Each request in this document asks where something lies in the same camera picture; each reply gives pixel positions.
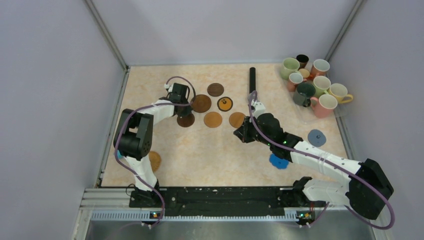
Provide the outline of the dark brown wooden coaster bottom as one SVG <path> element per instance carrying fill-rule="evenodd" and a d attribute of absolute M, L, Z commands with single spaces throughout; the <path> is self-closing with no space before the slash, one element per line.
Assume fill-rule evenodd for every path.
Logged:
<path fill-rule="evenodd" d="M 178 116 L 177 117 L 177 124 L 182 128 L 188 128 L 191 127 L 195 122 L 195 116 L 190 113 L 187 116 Z"/>

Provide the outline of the brown ringed wooden coaster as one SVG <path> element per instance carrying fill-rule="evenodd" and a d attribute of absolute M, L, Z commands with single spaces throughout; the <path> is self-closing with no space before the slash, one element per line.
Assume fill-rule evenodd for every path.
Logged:
<path fill-rule="evenodd" d="M 196 113 L 205 113 L 212 106 L 211 98 L 205 94 L 196 95 L 193 98 L 193 103 L 191 105 L 192 110 Z"/>

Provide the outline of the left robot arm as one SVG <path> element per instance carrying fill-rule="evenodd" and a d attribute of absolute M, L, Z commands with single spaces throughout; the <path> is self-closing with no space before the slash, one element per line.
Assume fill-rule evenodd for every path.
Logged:
<path fill-rule="evenodd" d="M 134 193 L 149 207 L 160 202 L 159 182 L 149 153 L 153 145 L 154 126 L 173 116 L 186 117 L 192 112 L 191 84 L 165 84 L 166 96 L 138 109 L 124 109 L 113 139 L 116 161 L 134 176 Z"/>

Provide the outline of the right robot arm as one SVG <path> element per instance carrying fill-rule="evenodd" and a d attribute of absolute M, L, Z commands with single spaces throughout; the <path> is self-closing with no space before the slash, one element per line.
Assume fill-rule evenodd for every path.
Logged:
<path fill-rule="evenodd" d="M 243 143 L 260 142 L 278 158 L 304 165 L 336 181 L 307 180 L 293 192 L 293 200 L 299 206 L 325 201 L 345 205 L 365 219 L 376 220 L 394 193 L 377 161 L 368 158 L 361 162 L 326 152 L 284 131 L 271 113 L 258 118 L 246 116 L 233 134 Z"/>

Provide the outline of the blue flower coaster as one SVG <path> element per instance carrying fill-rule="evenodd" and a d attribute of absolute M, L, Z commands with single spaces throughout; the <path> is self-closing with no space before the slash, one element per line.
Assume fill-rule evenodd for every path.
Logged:
<path fill-rule="evenodd" d="M 290 163 L 288 160 L 279 158 L 275 154 L 271 154 L 269 156 L 269 162 L 271 163 L 272 166 L 274 166 L 275 168 L 279 170 L 286 169 Z"/>

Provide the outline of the light wooden coaster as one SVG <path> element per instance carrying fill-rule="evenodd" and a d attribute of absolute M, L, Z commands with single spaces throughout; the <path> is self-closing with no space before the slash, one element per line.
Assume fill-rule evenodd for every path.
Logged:
<path fill-rule="evenodd" d="M 222 121 L 221 114 L 215 111 L 208 112 L 203 118 L 203 122 L 208 128 L 217 128 L 222 124 Z"/>
<path fill-rule="evenodd" d="M 229 116 L 228 121 L 233 128 L 238 129 L 239 127 L 242 126 L 245 117 L 246 115 L 243 114 L 242 112 L 234 112 Z"/>

